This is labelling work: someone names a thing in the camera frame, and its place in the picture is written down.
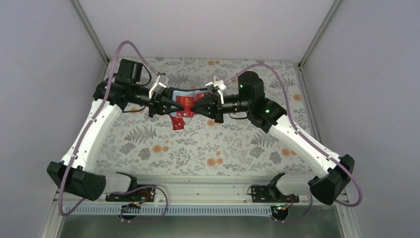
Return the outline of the black leather card holder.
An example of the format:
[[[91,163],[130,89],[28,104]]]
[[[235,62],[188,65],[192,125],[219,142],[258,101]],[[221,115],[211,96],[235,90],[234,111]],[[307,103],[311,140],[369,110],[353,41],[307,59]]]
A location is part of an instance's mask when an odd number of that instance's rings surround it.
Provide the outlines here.
[[[170,87],[168,89],[165,89],[165,92],[168,94],[169,99],[171,99],[173,101],[176,101],[175,96],[178,96],[178,95],[181,95],[181,96],[194,96],[194,97],[196,97],[196,94],[197,93],[210,92],[210,91],[208,89],[206,89],[206,88],[201,88],[201,89],[197,89],[197,90],[181,90],[181,89]],[[175,113],[171,113],[169,115],[172,116],[172,117],[177,117],[176,116],[176,112]]]

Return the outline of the dark red card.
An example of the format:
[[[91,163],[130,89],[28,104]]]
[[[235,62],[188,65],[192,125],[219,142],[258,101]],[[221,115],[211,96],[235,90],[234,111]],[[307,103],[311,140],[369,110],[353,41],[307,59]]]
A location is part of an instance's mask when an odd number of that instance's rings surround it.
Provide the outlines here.
[[[172,122],[172,128],[173,130],[182,130],[185,126],[185,121],[183,118],[179,117],[170,117]]]

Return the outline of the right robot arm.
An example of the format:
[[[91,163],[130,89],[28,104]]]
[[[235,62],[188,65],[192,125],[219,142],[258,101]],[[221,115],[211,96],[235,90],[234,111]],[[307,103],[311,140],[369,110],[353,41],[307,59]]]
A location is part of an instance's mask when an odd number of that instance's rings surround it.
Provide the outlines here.
[[[257,73],[239,75],[236,95],[224,96],[222,82],[210,82],[207,87],[212,93],[197,101],[190,108],[192,112],[218,123],[223,123],[225,114],[245,112],[252,125],[285,143],[315,173],[313,179],[279,173],[268,185],[271,196],[312,195],[326,205],[337,201],[351,180],[354,159],[329,150],[298,126],[286,109],[265,96],[263,80]]]

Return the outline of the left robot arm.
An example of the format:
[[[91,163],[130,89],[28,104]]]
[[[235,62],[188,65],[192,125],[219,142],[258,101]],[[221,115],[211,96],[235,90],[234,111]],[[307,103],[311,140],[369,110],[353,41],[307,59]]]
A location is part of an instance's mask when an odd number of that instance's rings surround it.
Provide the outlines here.
[[[140,62],[122,59],[113,78],[96,87],[88,118],[73,145],[59,162],[50,162],[47,167],[60,195],[67,192],[95,201],[102,194],[125,193],[134,188],[136,178],[132,175],[94,173],[106,134],[128,104],[149,108],[150,117],[184,110],[164,85],[165,73],[157,73],[155,82],[148,83],[150,88],[139,84],[144,68]]]

